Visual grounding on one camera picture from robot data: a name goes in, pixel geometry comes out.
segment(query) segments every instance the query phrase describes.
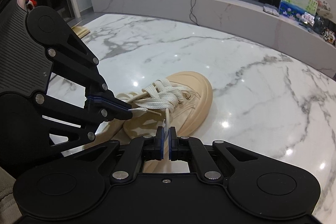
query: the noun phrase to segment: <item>shoelace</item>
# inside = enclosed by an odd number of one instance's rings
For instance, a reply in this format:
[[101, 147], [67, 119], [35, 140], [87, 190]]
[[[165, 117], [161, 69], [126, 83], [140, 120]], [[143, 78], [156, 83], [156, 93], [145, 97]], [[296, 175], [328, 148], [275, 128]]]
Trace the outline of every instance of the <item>shoelace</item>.
[[130, 111], [133, 117], [140, 117], [147, 112], [161, 116], [161, 113], [152, 111], [150, 109], [159, 109], [165, 111], [165, 139], [168, 135], [170, 125], [170, 113], [178, 104], [182, 104], [185, 99], [190, 99], [190, 93], [185, 87], [174, 87], [166, 79], [157, 80], [142, 89], [142, 93], [130, 92], [121, 93], [118, 99], [127, 103], [133, 103], [138, 108], [132, 108]]

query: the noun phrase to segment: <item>white marble surface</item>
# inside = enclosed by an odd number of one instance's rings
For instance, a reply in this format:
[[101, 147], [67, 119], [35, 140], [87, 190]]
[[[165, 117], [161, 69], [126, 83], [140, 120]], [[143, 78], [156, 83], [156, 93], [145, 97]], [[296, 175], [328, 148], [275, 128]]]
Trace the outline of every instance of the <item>white marble surface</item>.
[[[191, 0], [92, 0], [95, 12], [132, 14], [191, 23]], [[224, 31], [283, 52], [322, 73], [336, 74], [336, 48], [293, 20], [263, 12], [241, 0], [196, 0], [193, 14], [203, 27]]]
[[[314, 215], [325, 224], [336, 222], [336, 82], [270, 48], [181, 22], [108, 14], [86, 26], [91, 33], [83, 40], [115, 94], [178, 71], [202, 73], [214, 99], [194, 136], [308, 170], [321, 185]], [[84, 88], [59, 76], [48, 94], [84, 105]]]

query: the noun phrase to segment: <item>shoelace aglet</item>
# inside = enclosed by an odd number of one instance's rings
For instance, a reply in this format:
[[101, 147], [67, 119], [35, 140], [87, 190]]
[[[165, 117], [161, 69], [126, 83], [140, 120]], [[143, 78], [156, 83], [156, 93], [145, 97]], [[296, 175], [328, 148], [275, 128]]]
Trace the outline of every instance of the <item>shoelace aglet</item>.
[[155, 114], [155, 115], [159, 115], [159, 116], [161, 116], [161, 113], [159, 113], [159, 112], [155, 112], [155, 111], [152, 111], [152, 110], [147, 110], [147, 112], [149, 112], [149, 113], [153, 113], [153, 114]]

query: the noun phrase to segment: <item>small figurine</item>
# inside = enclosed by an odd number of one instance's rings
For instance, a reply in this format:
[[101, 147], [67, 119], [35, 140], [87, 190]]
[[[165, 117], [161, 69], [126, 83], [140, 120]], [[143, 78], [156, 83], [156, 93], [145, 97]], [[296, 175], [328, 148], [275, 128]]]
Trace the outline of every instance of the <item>small figurine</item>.
[[325, 28], [322, 32], [322, 37], [326, 42], [329, 42], [333, 45], [336, 43], [336, 36], [335, 33], [328, 28]]

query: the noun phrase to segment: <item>beige sneaker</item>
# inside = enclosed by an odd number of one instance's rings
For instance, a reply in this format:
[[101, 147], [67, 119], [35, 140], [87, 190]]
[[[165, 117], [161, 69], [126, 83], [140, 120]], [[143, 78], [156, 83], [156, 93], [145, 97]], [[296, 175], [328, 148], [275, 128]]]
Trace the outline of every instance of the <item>beige sneaker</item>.
[[[175, 127], [178, 136], [188, 136], [207, 117], [212, 96], [212, 87], [207, 78], [193, 71], [178, 72], [166, 79], [157, 80], [139, 94], [118, 94], [118, 99], [132, 105], [133, 118], [109, 122], [96, 136], [96, 140], [84, 148], [112, 139], [121, 128], [130, 139], [144, 135], [154, 136], [157, 127], [163, 124], [166, 132], [169, 127]], [[155, 166], [150, 161], [146, 164], [145, 171], [152, 172]]]

